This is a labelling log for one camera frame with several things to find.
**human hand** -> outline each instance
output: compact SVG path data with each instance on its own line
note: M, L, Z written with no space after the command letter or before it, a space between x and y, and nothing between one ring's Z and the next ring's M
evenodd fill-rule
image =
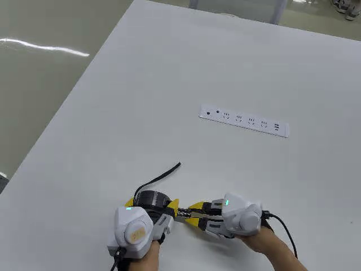
M133 260L129 271L157 271L159 265L159 242L153 241L147 254L139 259Z
M237 235L251 250L262 254L267 254L276 246L283 242L274 234L272 230L261 226L259 233L253 236Z

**black cable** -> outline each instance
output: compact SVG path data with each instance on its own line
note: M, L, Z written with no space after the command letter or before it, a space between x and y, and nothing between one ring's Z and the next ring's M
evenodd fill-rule
M286 224L282 221L282 219L280 217L278 217L277 215L274 215L273 213L270 213L269 211L262 211L262 217L264 217L265 219L269 219L270 217L274 217L275 219L277 219L278 221L280 221L280 223L282 224L282 226L284 227L289 240L291 241L292 247L293 247L293 252L294 252L294 256L296 257L296 259L298 259L297 256L297 250L296 250L296 245L294 244L294 241L291 237L291 234L289 233L289 230L287 229Z
M175 171L180 165L181 165L181 163L178 162L177 165L175 165L174 167L172 167L171 169L169 169L167 172L164 172L162 175L154 178L152 181L147 182L147 183L145 183L144 185L139 186L138 189L137 189L137 190L135 191L135 193L134 193L133 205L135 205L135 198L137 197L137 193L139 192L140 189L142 189L143 187L145 187L145 186L147 186L147 185L150 185L150 184L152 184L152 183L154 183L154 182L157 182L157 181L159 181L159 180L167 177L169 174L171 174L173 171Z
M111 271L114 271L115 267L119 264L121 260L123 260L124 255L126 254L126 248L119 247L114 253L114 264L111 268Z

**electrical outlet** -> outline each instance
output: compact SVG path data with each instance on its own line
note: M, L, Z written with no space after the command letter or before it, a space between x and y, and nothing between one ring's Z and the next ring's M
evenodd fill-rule
M274 134L280 137L289 137L289 126L287 123L257 117L248 113L234 112L215 106L202 105L199 117L259 132Z

